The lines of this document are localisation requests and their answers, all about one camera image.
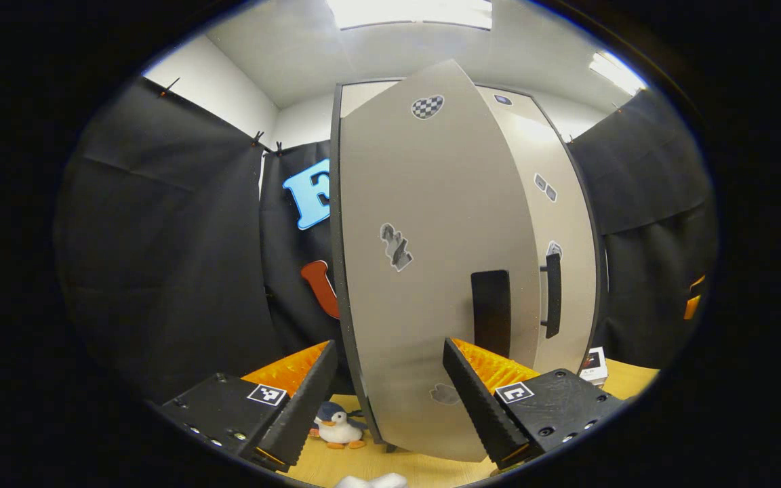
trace white ceiling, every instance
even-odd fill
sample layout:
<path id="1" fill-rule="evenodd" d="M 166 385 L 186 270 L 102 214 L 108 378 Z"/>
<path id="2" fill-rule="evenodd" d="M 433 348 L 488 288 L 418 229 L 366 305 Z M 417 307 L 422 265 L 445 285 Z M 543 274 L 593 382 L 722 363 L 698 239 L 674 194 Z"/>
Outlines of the white ceiling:
<path id="1" fill-rule="evenodd" d="M 336 83 L 406 77 L 455 59 L 475 83 L 502 84 L 605 112 L 630 98 L 589 69 L 596 41 L 526 0 L 493 0 L 493 29 L 383 24 L 340 31 L 325 0 L 269 0 L 207 36 L 279 107 L 327 95 Z"/>

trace small box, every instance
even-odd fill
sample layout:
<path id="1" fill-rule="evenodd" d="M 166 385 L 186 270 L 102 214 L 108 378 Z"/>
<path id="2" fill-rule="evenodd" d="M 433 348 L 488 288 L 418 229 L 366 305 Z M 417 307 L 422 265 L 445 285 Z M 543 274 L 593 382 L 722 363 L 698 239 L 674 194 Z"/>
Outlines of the small box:
<path id="1" fill-rule="evenodd" d="M 580 377 L 599 388 L 604 387 L 607 381 L 607 361 L 605 361 L 604 347 L 593 347 L 586 355 Z"/>

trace stuffed penguin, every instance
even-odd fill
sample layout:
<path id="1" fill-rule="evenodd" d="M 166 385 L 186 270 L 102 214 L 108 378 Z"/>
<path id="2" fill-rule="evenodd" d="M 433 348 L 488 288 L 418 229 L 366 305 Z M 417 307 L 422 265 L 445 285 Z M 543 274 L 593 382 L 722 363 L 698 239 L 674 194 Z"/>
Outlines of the stuffed penguin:
<path id="1" fill-rule="evenodd" d="M 327 447 L 331 449 L 344 449 L 346 444 L 351 449 L 366 445 L 366 442 L 360 441 L 366 429 L 365 424 L 348 420 L 345 408 L 331 401 L 321 404 L 319 413 L 315 417 L 314 428 L 319 430 L 320 438 L 325 439 Z"/>

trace black fabric backdrop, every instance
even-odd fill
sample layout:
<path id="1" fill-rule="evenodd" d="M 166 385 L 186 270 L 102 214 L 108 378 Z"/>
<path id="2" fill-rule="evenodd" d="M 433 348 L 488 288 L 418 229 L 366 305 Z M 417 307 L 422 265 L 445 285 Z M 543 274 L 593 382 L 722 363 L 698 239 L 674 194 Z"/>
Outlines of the black fabric backdrop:
<path id="1" fill-rule="evenodd" d="M 698 145 L 668 102 L 645 89 L 568 147 L 607 250 L 607 312 L 593 346 L 664 368 L 697 327 L 717 258 L 713 190 Z M 685 321 L 686 300 L 697 293 L 698 312 Z"/>
<path id="2" fill-rule="evenodd" d="M 164 402 L 282 357 L 258 240 L 261 145 L 134 81 L 86 127 L 57 203 L 57 268 L 87 347 Z"/>
<path id="3" fill-rule="evenodd" d="M 267 154 L 261 182 L 261 259 L 270 316 L 288 352 L 325 340 L 337 341 L 340 367 L 331 392 L 354 395 L 339 320 L 323 311 L 312 287 L 300 275 L 304 265 L 323 260 L 329 281 L 334 283 L 329 219 L 300 230 L 294 196 L 282 188 L 291 176 L 329 158 L 329 141 L 286 148 L 281 154 Z"/>

